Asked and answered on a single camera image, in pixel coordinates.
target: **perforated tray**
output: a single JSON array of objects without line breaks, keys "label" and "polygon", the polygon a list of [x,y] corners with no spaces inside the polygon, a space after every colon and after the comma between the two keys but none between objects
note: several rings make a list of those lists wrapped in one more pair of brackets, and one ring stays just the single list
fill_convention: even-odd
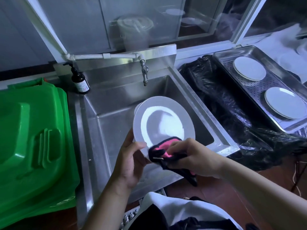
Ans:
[{"label": "perforated tray", "polygon": [[[280,87],[298,94],[307,104],[307,88],[259,48],[255,46],[240,47],[216,52],[213,56],[279,131],[293,133],[307,125],[307,116],[302,119],[290,120],[273,111],[266,103],[265,91],[271,87]],[[266,77],[261,81],[250,81],[239,75],[233,67],[233,61],[240,56],[249,57],[261,63],[267,71]]]}]

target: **brown bottle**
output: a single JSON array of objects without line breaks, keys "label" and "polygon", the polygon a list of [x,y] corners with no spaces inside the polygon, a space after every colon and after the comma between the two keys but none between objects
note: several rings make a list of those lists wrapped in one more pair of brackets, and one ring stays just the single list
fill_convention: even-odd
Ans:
[{"label": "brown bottle", "polygon": [[69,65],[71,66],[71,72],[72,72],[72,77],[71,80],[75,84],[75,87],[77,88],[78,92],[80,94],[86,94],[90,91],[90,86],[88,85],[85,76],[83,73],[79,73],[78,70],[73,66],[73,63],[66,62],[63,65]]}]

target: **left hand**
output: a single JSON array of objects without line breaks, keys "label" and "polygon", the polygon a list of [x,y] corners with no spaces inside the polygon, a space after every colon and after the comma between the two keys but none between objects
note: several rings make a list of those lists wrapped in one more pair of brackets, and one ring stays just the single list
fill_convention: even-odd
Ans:
[{"label": "left hand", "polygon": [[110,179],[118,181],[128,189],[133,189],[139,182],[145,165],[149,164],[140,149],[146,147],[145,142],[132,142],[134,136],[130,129],[124,143],[122,144],[114,171]]}]

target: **garbage bag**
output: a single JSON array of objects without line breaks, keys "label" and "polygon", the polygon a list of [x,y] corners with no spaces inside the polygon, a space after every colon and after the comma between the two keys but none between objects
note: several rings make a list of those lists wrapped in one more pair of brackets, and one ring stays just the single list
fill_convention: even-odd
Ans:
[{"label": "garbage bag", "polygon": [[307,127],[293,134],[276,131],[212,55],[183,64],[179,72],[240,147],[229,158],[259,171],[307,148]]}]

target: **stainless steel sink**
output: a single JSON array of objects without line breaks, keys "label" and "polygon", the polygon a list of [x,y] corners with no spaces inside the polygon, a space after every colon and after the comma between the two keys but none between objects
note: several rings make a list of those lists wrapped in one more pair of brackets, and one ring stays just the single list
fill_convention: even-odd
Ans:
[{"label": "stainless steel sink", "polygon": [[[95,82],[100,72],[110,79]],[[192,119],[196,140],[213,151],[227,156],[239,149],[176,69],[150,69],[146,87],[141,73],[120,79],[113,70],[98,70],[95,74],[88,76],[88,94],[68,93],[71,129],[82,174],[82,183],[76,190],[79,227],[111,176],[121,144],[132,127],[135,107],[149,97],[166,96],[181,104]],[[128,202],[181,178],[158,165],[147,165]]]}]

